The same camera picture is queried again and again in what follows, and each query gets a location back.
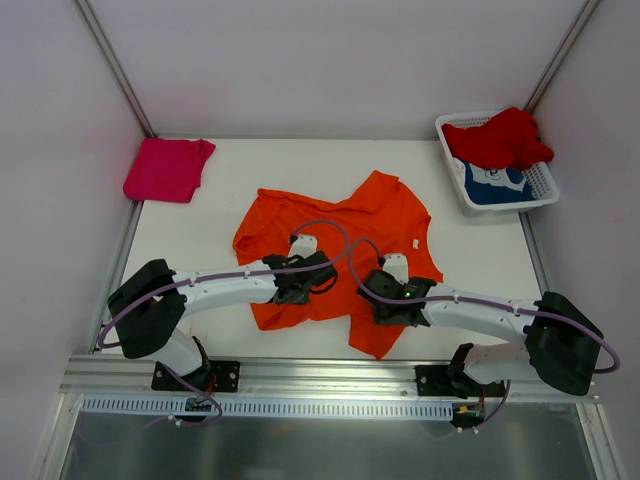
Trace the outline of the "orange t shirt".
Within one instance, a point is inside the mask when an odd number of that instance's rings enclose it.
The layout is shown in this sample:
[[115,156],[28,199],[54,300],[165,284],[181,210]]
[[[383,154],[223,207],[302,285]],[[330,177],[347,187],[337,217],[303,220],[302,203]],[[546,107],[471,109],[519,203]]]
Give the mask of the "orange t shirt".
[[[270,254],[288,252],[296,228],[314,236],[329,258],[344,249],[346,240],[368,238],[384,254],[401,253],[411,276],[442,281],[427,243],[431,217],[413,192],[397,177],[379,171],[347,199],[330,203],[279,190],[261,189],[237,230],[233,248],[240,264]],[[295,327],[307,320],[350,319],[351,347],[382,359],[404,329],[377,326],[371,305],[357,295],[357,284],[346,261],[336,266],[336,286],[305,306],[254,304],[255,322],[263,331]]]

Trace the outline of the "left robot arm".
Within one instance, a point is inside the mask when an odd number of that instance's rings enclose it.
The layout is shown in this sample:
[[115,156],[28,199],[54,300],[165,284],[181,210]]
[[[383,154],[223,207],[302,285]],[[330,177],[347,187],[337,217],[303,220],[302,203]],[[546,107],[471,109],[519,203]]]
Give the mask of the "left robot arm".
[[108,299],[118,341],[127,359],[150,359],[163,380],[202,389],[214,369],[202,343],[179,328],[197,313],[236,304],[306,305],[330,290],[338,271],[322,251],[306,257],[268,255],[231,270],[179,272],[164,259],[145,264]]

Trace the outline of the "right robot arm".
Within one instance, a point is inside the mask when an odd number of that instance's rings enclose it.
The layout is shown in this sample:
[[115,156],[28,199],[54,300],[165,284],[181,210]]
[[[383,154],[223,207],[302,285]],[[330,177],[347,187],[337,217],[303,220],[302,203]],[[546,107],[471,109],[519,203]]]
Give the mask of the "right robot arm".
[[604,336],[561,294],[547,291],[539,300],[474,296],[422,277],[401,282],[381,269],[359,282],[358,293],[380,326],[457,328],[497,339],[455,351],[446,377],[459,398],[509,381],[542,381],[573,396],[590,389]]

